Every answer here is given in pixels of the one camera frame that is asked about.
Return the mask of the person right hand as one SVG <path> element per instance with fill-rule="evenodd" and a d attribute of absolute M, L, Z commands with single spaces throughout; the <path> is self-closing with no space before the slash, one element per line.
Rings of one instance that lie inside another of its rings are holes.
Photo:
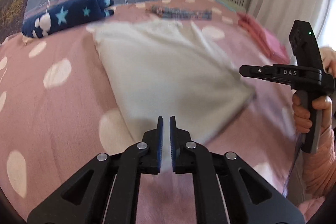
<path fill-rule="evenodd" d="M 335 78 L 335 50 L 330 47 L 322 47 L 319 49 L 323 63 L 323 69 L 326 73 L 331 74 Z M 308 133 L 312 127 L 310 120 L 310 112 L 303 107 L 297 93 L 293 94 L 293 118 L 295 127 L 300 133 Z M 332 125 L 333 103 L 329 96 L 321 96 L 314 100 L 312 106 L 315 110 L 322 110 L 321 133 Z"/>

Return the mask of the pink sleeved right forearm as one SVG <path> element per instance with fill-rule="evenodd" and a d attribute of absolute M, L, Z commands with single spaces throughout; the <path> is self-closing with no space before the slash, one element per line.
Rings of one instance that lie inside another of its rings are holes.
<path fill-rule="evenodd" d="M 303 153 L 302 178 L 306 192 L 313 198 L 326 196 L 332 190 L 335 184 L 335 146 L 331 127 L 320 135 L 315 154 Z"/>

